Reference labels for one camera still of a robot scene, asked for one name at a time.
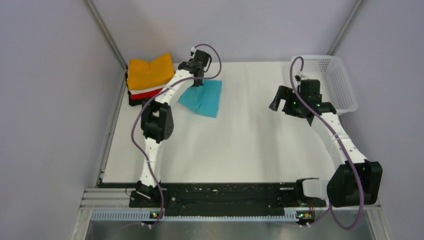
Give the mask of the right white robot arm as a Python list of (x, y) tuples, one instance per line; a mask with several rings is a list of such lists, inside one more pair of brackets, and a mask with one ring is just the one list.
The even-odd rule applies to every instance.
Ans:
[(335, 172), (325, 184), (329, 203), (336, 208), (358, 206), (360, 196), (364, 205), (377, 202), (383, 168), (359, 151), (348, 136), (331, 102), (324, 102), (317, 79), (301, 80), (293, 89), (280, 85), (269, 109), (305, 119), (324, 144), (335, 166)]

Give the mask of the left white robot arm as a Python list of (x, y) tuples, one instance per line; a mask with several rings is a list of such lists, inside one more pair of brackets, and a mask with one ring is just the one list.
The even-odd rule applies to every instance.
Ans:
[(205, 72), (209, 70), (212, 57), (209, 53), (192, 48), (190, 59), (181, 62), (169, 81), (156, 95), (144, 101), (135, 123), (140, 124), (144, 147), (140, 147), (144, 157), (143, 169), (136, 183), (136, 191), (149, 207), (160, 202), (160, 164), (158, 154), (163, 141), (174, 131), (172, 106), (191, 87), (203, 85)]

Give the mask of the cyan t shirt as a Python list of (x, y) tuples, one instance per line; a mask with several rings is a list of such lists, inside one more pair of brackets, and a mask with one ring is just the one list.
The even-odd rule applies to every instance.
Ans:
[(178, 103), (196, 115), (216, 118), (219, 111), (223, 82), (206, 79), (199, 87), (188, 88)]

